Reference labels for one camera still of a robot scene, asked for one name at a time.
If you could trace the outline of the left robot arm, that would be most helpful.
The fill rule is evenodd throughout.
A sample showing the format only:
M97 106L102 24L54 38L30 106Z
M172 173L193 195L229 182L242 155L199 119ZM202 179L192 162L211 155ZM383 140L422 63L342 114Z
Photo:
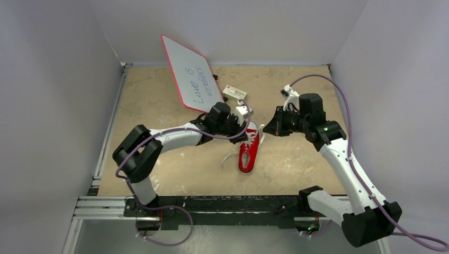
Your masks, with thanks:
M234 111L224 102L215 103L207 113L184 125L168 129L148 129L135 126L112 154L117 165L116 176L123 179L144 216L152 216L158 209L158 195L150 174L161 154L183 147L203 145L213 139L236 144L248 140L252 108L240 100Z

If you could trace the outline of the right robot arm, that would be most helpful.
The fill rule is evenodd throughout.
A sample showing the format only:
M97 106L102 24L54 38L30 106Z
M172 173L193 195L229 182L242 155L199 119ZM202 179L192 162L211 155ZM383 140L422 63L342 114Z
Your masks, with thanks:
M348 201L339 200L319 186L299 191L297 208L303 215L318 212L338 224L353 247L393 234L402 215L397 202L390 203L351 156L349 139L336 121L328 121L322 98L316 93L288 95L277 106L272 120L263 132L286 137L303 133L306 139L329 163L343 186Z

